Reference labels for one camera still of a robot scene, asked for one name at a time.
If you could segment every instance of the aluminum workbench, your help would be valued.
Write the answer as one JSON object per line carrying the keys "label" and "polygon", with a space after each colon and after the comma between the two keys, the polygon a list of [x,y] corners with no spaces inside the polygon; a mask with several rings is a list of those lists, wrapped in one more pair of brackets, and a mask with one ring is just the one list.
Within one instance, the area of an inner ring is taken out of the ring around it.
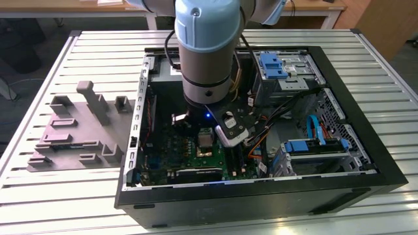
{"label": "aluminum workbench", "polygon": [[[409,182],[393,192],[364,199],[336,214],[145,231],[113,209],[117,168],[25,170],[51,113],[53,95],[81,101],[72,91],[80,80],[90,80],[106,100],[117,95],[134,98],[144,48],[162,47],[166,34],[72,33],[0,160],[0,234],[416,234],[418,96],[364,37],[349,30],[246,30],[244,35],[254,46],[321,46]],[[174,38],[169,45],[176,45]]]}

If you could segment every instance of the blue latch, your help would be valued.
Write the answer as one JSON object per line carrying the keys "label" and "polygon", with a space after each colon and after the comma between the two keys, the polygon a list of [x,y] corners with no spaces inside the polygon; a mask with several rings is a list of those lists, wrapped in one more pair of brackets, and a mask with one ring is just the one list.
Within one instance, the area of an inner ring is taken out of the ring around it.
{"label": "blue latch", "polygon": [[305,141],[291,141],[289,143],[292,145],[292,149],[293,149],[295,152],[300,152],[300,151],[307,151],[308,150]]}
{"label": "blue latch", "polygon": [[285,79],[288,77],[283,70],[283,62],[275,53],[260,53],[260,65],[267,79]]}
{"label": "blue latch", "polygon": [[285,148],[285,152],[292,152],[292,146],[291,146],[291,144],[287,142],[287,143],[284,143],[284,148]]}
{"label": "blue latch", "polygon": [[341,144],[344,150],[347,151],[349,148],[348,141],[345,139],[340,139],[339,141],[340,141],[340,144]]}

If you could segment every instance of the wooden table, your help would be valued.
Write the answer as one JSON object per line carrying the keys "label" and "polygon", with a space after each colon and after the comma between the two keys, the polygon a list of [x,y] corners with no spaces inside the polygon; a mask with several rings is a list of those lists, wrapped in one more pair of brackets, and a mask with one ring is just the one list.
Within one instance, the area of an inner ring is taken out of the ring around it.
{"label": "wooden table", "polygon": [[[321,29],[331,29],[340,11],[345,9],[341,0],[327,3],[321,0],[293,0],[296,16],[325,16]],[[283,16],[289,16],[292,5],[288,2]],[[114,6],[97,6],[96,1],[78,0],[0,0],[0,18],[72,18],[72,17],[129,17],[146,18],[148,29],[156,30],[153,13],[145,12],[128,3]]]}

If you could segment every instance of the black rubber ring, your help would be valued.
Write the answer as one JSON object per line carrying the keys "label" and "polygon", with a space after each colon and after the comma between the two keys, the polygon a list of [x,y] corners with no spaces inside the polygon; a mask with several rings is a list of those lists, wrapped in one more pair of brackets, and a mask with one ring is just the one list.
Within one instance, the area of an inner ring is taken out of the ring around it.
{"label": "black rubber ring", "polygon": [[205,88],[218,86],[218,85],[222,84],[225,81],[228,81],[229,77],[230,77],[230,75],[228,75],[221,81],[218,81],[218,82],[216,82],[216,83],[200,84],[200,83],[196,83],[196,82],[193,82],[192,80],[189,80],[189,79],[184,76],[184,74],[182,74],[182,78],[185,79],[185,81],[186,81],[188,83],[190,83],[190,84],[194,85],[196,87],[205,87]]}

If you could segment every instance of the robotic arm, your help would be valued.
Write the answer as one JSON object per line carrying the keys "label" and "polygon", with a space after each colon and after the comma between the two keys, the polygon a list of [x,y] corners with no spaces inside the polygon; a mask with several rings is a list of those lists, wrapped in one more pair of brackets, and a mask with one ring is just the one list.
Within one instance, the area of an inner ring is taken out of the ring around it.
{"label": "robotic arm", "polygon": [[233,111],[216,107],[232,82],[234,47],[248,21],[277,22],[285,0],[126,1],[152,13],[176,17],[184,98],[196,109],[208,109],[218,124],[214,130],[221,143],[234,146],[248,137],[248,131]]}

